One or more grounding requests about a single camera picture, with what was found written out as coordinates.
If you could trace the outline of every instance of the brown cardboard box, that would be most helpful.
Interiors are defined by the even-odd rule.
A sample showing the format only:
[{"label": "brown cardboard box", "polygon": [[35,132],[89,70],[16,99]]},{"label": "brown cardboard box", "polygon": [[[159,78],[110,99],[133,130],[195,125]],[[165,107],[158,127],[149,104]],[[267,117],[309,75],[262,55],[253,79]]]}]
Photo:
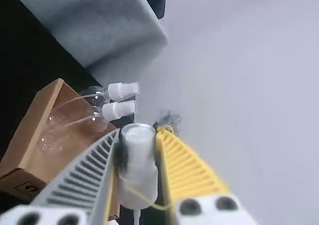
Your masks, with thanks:
[{"label": "brown cardboard box", "polygon": [[[53,81],[36,94],[0,162],[0,190],[32,201],[69,162],[93,142],[115,129],[110,123],[102,132],[91,132],[88,123],[73,125],[67,131],[61,131],[68,133],[68,137],[63,140],[62,152],[56,155],[45,154],[38,145],[38,140],[52,108],[77,96],[62,79]],[[62,112],[65,116],[70,112],[81,114],[89,106],[85,100],[76,100],[71,107],[64,106]],[[115,192],[110,209],[111,219],[117,218],[119,206]]]}]

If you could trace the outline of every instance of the clear plastic bottle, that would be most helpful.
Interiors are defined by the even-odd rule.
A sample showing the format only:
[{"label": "clear plastic bottle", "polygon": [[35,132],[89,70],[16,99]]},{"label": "clear plastic bottle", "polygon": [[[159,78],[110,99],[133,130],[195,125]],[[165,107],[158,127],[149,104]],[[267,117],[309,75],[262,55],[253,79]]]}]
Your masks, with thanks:
[{"label": "clear plastic bottle", "polygon": [[92,106],[100,107],[110,100],[116,102],[123,101],[127,97],[137,95],[140,93],[140,85],[138,82],[134,83],[113,83],[107,88],[100,86],[91,86],[88,89],[81,91],[79,94]]},{"label": "clear plastic bottle", "polygon": [[38,142],[44,152],[60,152],[69,134],[77,130],[75,126],[84,124],[85,132],[88,133],[102,132],[108,122],[137,112],[135,101],[107,103],[101,108],[87,103],[84,105],[76,108],[74,103],[67,103],[51,112]]}]

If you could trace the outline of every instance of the yellow wire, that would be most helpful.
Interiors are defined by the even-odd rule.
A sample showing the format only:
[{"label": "yellow wire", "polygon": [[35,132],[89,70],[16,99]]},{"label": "yellow wire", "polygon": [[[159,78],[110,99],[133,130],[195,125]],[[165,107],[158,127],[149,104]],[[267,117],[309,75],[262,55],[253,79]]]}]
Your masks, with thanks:
[{"label": "yellow wire", "polygon": [[141,194],[139,191],[129,187],[126,185],[126,188],[132,192],[133,194],[135,194],[136,196],[138,196],[140,199],[144,200],[145,202],[151,204],[152,208],[155,208],[156,210],[160,210],[160,211],[165,211],[167,209],[169,209],[172,206],[172,203],[166,205],[166,206],[162,206],[162,205],[158,205],[158,204],[154,204],[152,201],[150,201],[147,197],[145,197],[143,194]]}]

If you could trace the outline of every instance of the white spray nozzle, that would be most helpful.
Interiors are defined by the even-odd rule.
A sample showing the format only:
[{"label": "white spray nozzle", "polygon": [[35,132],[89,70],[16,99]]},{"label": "white spray nozzle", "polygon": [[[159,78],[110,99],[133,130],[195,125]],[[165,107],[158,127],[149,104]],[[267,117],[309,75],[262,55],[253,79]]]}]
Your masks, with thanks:
[{"label": "white spray nozzle", "polygon": [[112,100],[120,100],[127,96],[137,95],[140,93],[140,85],[134,83],[113,83],[108,86],[108,94]]},{"label": "white spray nozzle", "polygon": [[135,114],[137,111],[138,107],[135,101],[108,103],[102,107],[102,119],[112,121],[129,114]]}]

